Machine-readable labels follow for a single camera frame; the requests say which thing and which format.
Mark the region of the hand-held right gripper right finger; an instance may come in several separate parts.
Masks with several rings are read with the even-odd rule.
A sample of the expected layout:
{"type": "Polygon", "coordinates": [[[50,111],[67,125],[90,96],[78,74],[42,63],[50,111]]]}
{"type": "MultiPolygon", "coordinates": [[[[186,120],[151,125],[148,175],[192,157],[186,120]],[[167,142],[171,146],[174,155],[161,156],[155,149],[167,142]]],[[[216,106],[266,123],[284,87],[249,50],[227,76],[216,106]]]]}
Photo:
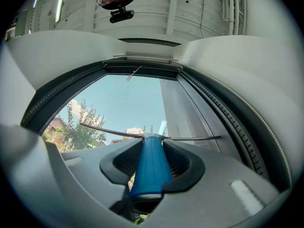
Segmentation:
{"type": "Polygon", "coordinates": [[[142,228],[260,228],[279,210],[279,192],[238,160],[201,147],[165,140],[190,167],[170,182],[142,228]]]}

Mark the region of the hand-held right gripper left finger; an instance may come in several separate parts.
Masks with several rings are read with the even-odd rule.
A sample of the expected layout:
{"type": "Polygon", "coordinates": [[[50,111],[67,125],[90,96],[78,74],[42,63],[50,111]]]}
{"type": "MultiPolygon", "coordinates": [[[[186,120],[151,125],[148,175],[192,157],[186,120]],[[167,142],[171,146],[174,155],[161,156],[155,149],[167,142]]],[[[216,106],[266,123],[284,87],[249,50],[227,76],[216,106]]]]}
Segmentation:
{"type": "Polygon", "coordinates": [[[20,126],[0,125],[0,166],[46,228],[139,228],[85,190],[54,144],[20,126]]]}

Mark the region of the blue handled metal squeegee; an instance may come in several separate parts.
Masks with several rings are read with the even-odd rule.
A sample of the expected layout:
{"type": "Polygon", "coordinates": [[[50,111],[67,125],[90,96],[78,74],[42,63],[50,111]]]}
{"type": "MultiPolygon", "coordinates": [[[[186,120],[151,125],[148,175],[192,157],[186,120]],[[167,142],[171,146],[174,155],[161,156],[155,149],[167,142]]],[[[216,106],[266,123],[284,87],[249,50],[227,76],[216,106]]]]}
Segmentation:
{"type": "Polygon", "coordinates": [[[174,141],[206,141],[220,138],[220,136],[208,137],[190,137],[178,138],[167,137],[159,134],[135,134],[123,133],[113,130],[107,130],[97,126],[81,123],[82,126],[130,138],[141,138],[142,148],[140,151],[140,158],[136,169],[133,188],[131,190],[132,197],[139,197],[140,195],[160,194],[161,187],[164,183],[173,180],[168,160],[166,158],[162,142],[165,139],[174,141]]]}

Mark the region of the large window glass pane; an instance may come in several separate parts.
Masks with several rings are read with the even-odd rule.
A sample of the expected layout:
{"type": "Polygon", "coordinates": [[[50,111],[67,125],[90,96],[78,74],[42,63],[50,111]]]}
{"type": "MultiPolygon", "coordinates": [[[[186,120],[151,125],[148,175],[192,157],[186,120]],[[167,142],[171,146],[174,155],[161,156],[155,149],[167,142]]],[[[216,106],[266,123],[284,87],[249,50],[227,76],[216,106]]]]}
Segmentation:
{"type": "MultiPolygon", "coordinates": [[[[84,99],[88,108],[93,106],[97,114],[103,115],[105,123],[102,128],[107,130],[135,134],[154,133],[178,138],[218,134],[176,80],[106,75],[73,99],[78,103],[84,99]]],[[[57,116],[67,124],[66,105],[57,116]]],[[[105,146],[124,140],[123,136],[110,133],[105,135],[105,146]]],[[[215,141],[187,142],[217,148],[215,141]]]]}

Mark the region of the thin leafy tree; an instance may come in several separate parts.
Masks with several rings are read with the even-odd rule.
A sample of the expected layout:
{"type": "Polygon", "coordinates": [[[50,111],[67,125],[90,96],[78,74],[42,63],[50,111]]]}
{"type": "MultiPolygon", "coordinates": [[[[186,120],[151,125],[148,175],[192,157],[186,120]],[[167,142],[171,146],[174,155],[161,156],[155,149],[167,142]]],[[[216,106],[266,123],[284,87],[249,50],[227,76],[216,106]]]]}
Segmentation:
{"type": "Polygon", "coordinates": [[[105,146],[106,135],[104,132],[92,129],[82,124],[94,127],[103,127],[105,117],[97,114],[97,110],[87,107],[84,99],[78,103],[75,99],[67,105],[67,125],[64,130],[64,151],[91,149],[105,146]]]}

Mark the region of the brick building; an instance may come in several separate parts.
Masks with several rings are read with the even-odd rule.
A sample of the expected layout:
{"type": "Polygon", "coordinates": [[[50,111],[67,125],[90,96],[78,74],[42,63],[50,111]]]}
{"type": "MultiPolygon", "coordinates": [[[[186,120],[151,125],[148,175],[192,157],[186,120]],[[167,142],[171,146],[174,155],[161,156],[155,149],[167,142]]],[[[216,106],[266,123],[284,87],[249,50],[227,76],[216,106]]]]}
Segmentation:
{"type": "Polygon", "coordinates": [[[45,141],[49,141],[60,146],[64,145],[67,125],[60,116],[56,116],[42,134],[45,141]]]}

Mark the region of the dark-framed window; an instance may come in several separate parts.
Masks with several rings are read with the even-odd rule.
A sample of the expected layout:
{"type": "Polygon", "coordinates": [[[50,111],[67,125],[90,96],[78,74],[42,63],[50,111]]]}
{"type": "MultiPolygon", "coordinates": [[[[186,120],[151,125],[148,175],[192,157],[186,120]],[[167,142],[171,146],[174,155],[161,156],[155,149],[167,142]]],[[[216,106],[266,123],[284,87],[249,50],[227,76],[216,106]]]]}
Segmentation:
{"type": "Polygon", "coordinates": [[[106,75],[131,73],[161,79],[184,79],[219,117],[254,171],[267,177],[279,190],[294,186],[286,153],[265,118],[237,93],[189,66],[122,57],[79,67],[42,86],[31,100],[21,125],[41,134],[51,117],[85,87],[106,75]]]}

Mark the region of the white ceiling pipes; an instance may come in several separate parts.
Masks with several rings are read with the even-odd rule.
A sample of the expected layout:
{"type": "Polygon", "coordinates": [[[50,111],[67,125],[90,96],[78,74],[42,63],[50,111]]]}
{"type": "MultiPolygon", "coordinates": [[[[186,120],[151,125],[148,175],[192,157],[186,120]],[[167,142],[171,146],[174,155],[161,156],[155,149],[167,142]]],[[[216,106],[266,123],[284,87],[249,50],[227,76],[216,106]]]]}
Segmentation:
{"type": "Polygon", "coordinates": [[[222,20],[228,23],[229,35],[245,35],[247,0],[222,0],[222,20]]]}

